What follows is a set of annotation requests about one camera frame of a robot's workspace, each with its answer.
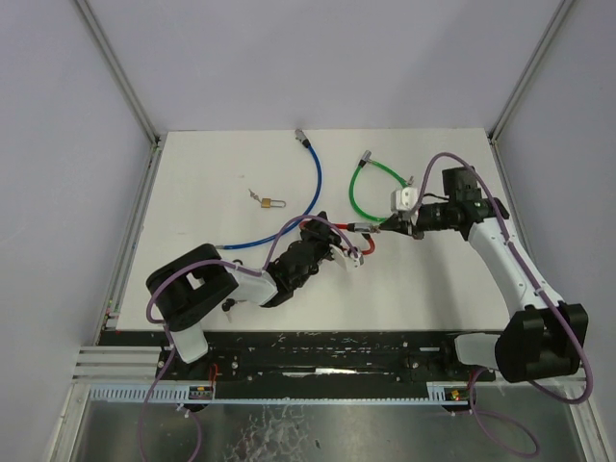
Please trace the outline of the brass padlock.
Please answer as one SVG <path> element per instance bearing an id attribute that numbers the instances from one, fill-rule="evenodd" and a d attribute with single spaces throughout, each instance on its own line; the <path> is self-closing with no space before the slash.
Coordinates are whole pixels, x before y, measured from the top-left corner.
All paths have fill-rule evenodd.
<path id="1" fill-rule="evenodd" d="M 283 209 L 286 205 L 287 203 L 280 199 L 272 199 L 269 197 L 264 197 L 261 199 L 261 207 L 264 209 Z"/>

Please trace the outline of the green cable lock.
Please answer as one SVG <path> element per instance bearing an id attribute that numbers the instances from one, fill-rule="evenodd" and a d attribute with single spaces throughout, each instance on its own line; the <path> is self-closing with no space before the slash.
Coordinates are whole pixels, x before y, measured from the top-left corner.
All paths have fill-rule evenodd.
<path id="1" fill-rule="evenodd" d="M 398 173 L 376 159 L 370 150 L 360 156 L 351 173 L 347 197 L 353 212 L 361 219 L 383 222 L 391 213 L 390 193 L 404 187 L 414 187 L 415 177 Z"/>

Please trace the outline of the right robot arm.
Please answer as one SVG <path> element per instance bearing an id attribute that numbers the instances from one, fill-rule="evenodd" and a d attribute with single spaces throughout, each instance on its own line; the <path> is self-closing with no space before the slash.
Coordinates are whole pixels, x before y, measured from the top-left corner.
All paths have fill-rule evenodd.
<path id="1" fill-rule="evenodd" d="M 511 383 L 576 373 L 588 326 L 584 308 L 565 302 L 545 281 L 518 247 L 503 204 L 481 190 L 472 170 L 449 168 L 442 179 L 441 202 L 424 204 L 423 194 L 410 186 L 394 191 L 393 213 L 379 227 L 415 239 L 431 231 L 455 231 L 494 278 L 510 320 L 500 334 L 458 335 L 454 358 L 464 365 L 497 370 Z"/>

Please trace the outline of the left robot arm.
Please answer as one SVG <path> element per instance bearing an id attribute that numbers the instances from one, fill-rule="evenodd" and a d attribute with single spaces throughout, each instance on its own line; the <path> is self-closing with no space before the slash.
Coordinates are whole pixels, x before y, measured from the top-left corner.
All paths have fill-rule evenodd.
<path id="1" fill-rule="evenodd" d="M 221 259 L 212 244 L 203 244 L 155 270 L 146 279 L 151 295 L 146 306 L 149 322 L 157 308 L 181 360 L 190 364 L 209 351 L 201 321 L 218 307 L 228 310 L 240 302 L 263 308 L 291 299 L 325 260 L 342 250 L 343 238 L 321 212 L 309 219 L 300 238 L 262 269 Z"/>

